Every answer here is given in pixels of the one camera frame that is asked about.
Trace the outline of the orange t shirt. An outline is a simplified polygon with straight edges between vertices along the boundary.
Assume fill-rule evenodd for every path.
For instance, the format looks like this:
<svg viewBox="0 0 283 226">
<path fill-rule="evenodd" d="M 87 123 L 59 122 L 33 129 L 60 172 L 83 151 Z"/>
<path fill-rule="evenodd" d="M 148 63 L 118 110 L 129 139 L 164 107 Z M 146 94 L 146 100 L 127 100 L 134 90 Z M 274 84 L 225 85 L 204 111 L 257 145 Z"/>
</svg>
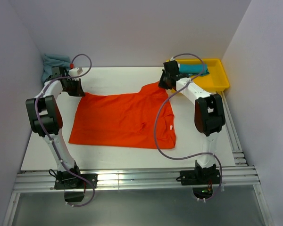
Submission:
<svg viewBox="0 0 283 226">
<path fill-rule="evenodd" d="M 174 113 L 165 89 L 158 83 L 137 93 L 81 98 L 70 133 L 74 145 L 173 149 Z"/>
</svg>

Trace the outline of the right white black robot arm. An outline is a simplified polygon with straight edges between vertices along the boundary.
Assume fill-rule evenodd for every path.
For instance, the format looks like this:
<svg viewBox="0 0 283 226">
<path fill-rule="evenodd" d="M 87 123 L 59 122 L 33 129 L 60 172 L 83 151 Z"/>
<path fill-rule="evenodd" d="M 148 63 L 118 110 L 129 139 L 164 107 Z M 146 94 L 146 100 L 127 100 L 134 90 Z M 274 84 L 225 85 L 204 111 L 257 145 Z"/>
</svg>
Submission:
<svg viewBox="0 0 283 226">
<path fill-rule="evenodd" d="M 221 181 L 220 160 L 216 156 L 217 139 L 225 125 L 223 101 L 219 94 L 211 94 L 199 87 L 188 74 L 180 72 L 175 60 L 164 63 L 158 86 L 174 89 L 183 94 L 194 105 L 194 124 L 197 131 L 205 137 L 201 153 L 196 158 L 193 175 L 181 176 L 188 183 L 219 183 Z"/>
</svg>

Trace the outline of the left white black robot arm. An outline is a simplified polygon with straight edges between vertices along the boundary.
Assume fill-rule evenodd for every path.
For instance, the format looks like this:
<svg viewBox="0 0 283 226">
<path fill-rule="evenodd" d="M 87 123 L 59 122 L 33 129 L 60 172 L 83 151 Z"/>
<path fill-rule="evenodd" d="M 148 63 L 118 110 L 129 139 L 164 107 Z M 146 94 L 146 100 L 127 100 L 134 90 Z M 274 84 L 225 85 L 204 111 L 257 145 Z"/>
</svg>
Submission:
<svg viewBox="0 0 283 226">
<path fill-rule="evenodd" d="M 45 80 L 41 92 L 25 102 L 31 129 L 49 146 L 57 170 L 49 170 L 56 183 L 63 188 L 85 186 L 79 167 L 68 151 L 62 135 L 63 120 L 56 99 L 66 92 L 71 97 L 84 97 L 81 79 L 72 77 L 63 66 L 51 68 L 51 75 Z"/>
</svg>

